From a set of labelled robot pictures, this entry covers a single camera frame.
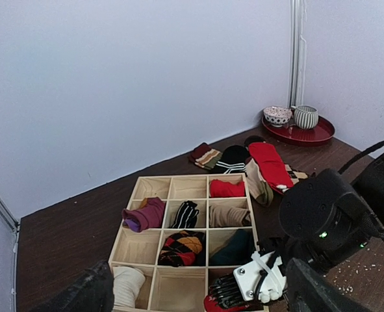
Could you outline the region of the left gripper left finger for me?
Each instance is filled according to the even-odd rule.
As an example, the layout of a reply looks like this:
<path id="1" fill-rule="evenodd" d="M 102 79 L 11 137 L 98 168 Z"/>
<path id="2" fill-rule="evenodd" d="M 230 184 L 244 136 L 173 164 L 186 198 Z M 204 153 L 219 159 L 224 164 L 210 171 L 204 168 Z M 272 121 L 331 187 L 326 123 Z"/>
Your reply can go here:
<path id="1" fill-rule="evenodd" d="M 68 288 L 31 311 L 112 311 L 114 278 L 107 261 L 100 261 Z"/>

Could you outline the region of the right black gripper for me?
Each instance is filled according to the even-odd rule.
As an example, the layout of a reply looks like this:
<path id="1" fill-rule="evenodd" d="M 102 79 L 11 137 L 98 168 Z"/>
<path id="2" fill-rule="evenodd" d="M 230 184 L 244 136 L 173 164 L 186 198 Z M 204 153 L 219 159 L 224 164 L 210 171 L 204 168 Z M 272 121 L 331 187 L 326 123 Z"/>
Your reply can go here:
<path id="1" fill-rule="evenodd" d="M 332 169 L 288 190 L 279 208 L 285 236 L 269 241 L 260 255 L 281 256 L 286 275 L 292 258 L 327 273 L 372 238 L 383 238 L 383 177 L 364 171 L 353 184 Z M 209 294 L 244 303 L 233 272 L 215 280 Z"/>

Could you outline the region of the cream and brown sock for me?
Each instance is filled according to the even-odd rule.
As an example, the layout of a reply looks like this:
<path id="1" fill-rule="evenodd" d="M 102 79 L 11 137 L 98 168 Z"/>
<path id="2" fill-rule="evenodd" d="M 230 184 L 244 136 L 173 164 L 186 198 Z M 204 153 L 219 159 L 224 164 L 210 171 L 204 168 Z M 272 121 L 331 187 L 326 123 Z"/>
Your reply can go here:
<path id="1" fill-rule="evenodd" d="M 114 274 L 114 304 L 121 307 L 135 307 L 140 289 L 146 277 L 137 268 L 129 266 L 116 266 L 113 268 Z"/>

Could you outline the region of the wooden compartment box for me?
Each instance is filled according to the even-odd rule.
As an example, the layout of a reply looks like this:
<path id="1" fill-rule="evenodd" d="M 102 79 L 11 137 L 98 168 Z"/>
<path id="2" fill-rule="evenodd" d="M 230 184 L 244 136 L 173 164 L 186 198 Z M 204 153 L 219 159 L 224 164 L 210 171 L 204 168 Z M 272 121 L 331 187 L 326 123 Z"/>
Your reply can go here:
<path id="1" fill-rule="evenodd" d="M 216 278 L 257 248 L 244 174 L 139 177 L 125 208 L 157 221 L 122 222 L 109 257 L 115 311 L 203 311 Z"/>

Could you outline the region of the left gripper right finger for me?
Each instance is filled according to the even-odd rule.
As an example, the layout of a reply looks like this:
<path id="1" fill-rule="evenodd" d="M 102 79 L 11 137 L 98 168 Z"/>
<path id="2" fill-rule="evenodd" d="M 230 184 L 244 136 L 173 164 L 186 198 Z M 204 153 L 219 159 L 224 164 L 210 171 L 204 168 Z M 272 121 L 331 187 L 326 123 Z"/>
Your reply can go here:
<path id="1" fill-rule="evenodd" d="M 358 302 L 341 295 L 305 262 L 292 258 L 286 269 L 289 311 L 368 311 Z"/>

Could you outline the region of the red sock with stripes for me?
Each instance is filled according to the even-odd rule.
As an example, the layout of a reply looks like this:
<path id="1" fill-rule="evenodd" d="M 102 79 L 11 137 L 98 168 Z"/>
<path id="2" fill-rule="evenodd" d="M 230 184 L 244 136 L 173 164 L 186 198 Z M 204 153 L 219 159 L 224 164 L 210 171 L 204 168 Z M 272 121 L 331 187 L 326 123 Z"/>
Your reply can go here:
<path id="1" fill-rule="evenodd" d="M 226 312 L 226 311 L 263 311 L 262 304 L 254 304 L 252 302 L 240 302 L 234 304 L 225 298 L 217 298 L 213 294 L 208 294 L 203 301 L 205 311 L 208 312 Z"/>

